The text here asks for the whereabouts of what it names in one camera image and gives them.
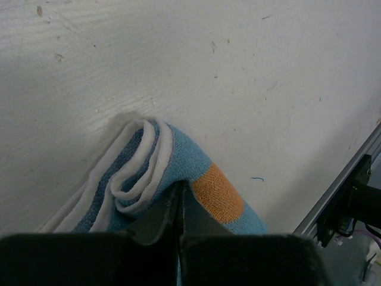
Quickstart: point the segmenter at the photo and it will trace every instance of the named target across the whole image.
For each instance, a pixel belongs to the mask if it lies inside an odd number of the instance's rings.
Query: orange patch
[[[228,223],[243,213],[243,199],[216,164],[192,184],[198,202],[219,222]]]

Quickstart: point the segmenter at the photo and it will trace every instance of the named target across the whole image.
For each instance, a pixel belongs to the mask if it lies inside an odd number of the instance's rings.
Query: purple cable
[[[371,237],[377,243],[377,245],[381,249],[381,240],[377,236],[375,236],[374,234],[371,234],[369,231],[356,230],[353,233],[354,234],[364,234],[364,235],[367,235],[367,236]],[[342,235],[339,235],[336,238],[342,239],[342,238],[345,238],[345,237],[343,237]]]

